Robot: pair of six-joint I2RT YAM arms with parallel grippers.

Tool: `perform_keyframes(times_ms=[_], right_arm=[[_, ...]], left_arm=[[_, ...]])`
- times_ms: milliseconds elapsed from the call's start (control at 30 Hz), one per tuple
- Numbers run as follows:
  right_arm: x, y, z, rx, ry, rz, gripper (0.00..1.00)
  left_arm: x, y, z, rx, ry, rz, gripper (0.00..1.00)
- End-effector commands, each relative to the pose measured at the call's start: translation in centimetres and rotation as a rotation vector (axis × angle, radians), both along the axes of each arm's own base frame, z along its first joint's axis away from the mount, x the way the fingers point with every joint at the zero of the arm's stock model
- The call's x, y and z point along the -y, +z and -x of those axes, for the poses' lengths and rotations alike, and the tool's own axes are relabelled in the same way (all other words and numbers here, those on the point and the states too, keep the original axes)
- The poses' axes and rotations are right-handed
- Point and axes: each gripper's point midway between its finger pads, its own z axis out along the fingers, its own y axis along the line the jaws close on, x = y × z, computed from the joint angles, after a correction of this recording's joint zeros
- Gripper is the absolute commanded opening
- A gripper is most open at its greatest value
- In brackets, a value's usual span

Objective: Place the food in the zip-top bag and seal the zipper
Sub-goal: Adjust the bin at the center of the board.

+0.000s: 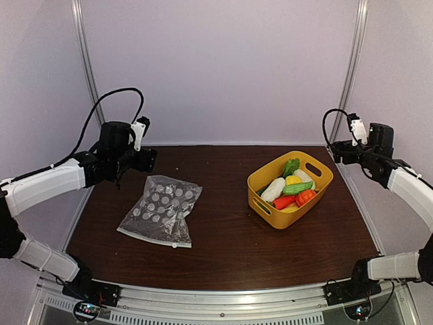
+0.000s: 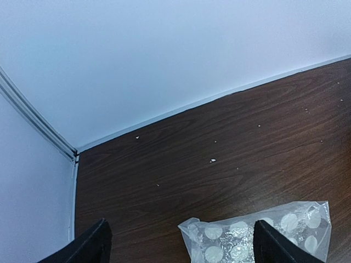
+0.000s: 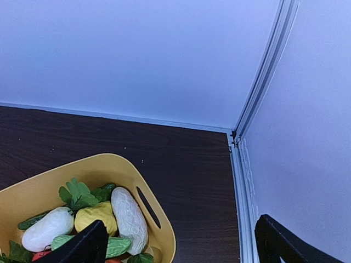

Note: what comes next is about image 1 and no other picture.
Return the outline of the clear dotted zip bag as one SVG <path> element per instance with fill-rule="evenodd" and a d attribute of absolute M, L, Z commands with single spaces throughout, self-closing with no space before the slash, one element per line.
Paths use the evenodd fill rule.
<path fill-rule="evenodd" d="M 191 248 L 185 218 L 201 193 L 202 187 L 196 183 L 163 175 L 149 176 L 142 197 L 126 214 L 117 231 L 152 244 Z"/>

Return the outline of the green toy bitter gourd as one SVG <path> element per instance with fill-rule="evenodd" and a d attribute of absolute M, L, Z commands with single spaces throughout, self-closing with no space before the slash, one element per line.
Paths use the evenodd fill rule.
<path fill-rule="evenodd" d="M 314 181 L 290 184 L 283 188 L 282 193 L 285 196 L 296 196 L 305 190 L 310 190 L 314 184 L 315 184 Z"/>

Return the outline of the white toy radish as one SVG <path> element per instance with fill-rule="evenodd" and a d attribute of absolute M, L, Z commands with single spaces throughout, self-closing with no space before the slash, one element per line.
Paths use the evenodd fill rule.
<path fill-rule="evenodd" d="M 265 191 L 260 195 L 261 199 L 265 202 L 272 202 L 281 196 L 284 187 L 286 186 L 286 180 L 282 177 L 274 179 Z"/>

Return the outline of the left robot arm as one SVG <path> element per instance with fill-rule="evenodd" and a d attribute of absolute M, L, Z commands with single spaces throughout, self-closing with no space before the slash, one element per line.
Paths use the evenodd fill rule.
<path fill-rule="evenodd" d="M 144 148 L 150 120 L 102 125 L 98 142 L 66 160 L 1 184 L 1 258 L 17 259 L 69 283 L 82 300 L 97 295 L 97 285 L 77 259 L 53 250 L 22 232 L 16 217 L 27 209 L 67 192 L 91 188 L 103 181 L 119 184 L 128 169 L 150 173 L 157 152 Z"/>

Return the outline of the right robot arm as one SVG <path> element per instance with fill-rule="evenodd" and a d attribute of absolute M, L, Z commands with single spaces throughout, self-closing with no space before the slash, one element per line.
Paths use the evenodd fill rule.
<path fill-rule="evenodd" d="M 432 229 L 432 186 L 428 185 L 403 160 L 394 159 L 394 129 L 371 123 L 364 128 L 362 120 L 349 123 L 352 139 L 327 142 L 334 162 L 358 164 L 369 178 L 390 190 L 409 205 Z M 418 251 L 361 259 L 355 263 L 347 293 L 360 299 L 380 280 L 415 280 L 432 285 L 432 239 Z"/>

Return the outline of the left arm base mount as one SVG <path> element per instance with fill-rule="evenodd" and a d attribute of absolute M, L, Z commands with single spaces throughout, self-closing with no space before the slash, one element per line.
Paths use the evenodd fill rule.
<path fill-rule="evenodd" d="M 91 281 L 90 288 L 80 289 L 77 285 L 71 282 L 63 282 L 62 294 L 81 301 L 86 301 L 100 307 L 116 307 L 120 298 L 121 287 L 115 284 L 105 282 Z"/>

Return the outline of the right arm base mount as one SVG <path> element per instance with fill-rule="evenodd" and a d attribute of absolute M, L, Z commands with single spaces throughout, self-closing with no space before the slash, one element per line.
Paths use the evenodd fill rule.
<path fill-rule="evenodd" d="M 331 281 L 327 283 L 323 289 L 329 306 L 366 299 L 382 291 L 378 281 L 360 283 L 355 280 L 345 280 L 341 282 Z"/>

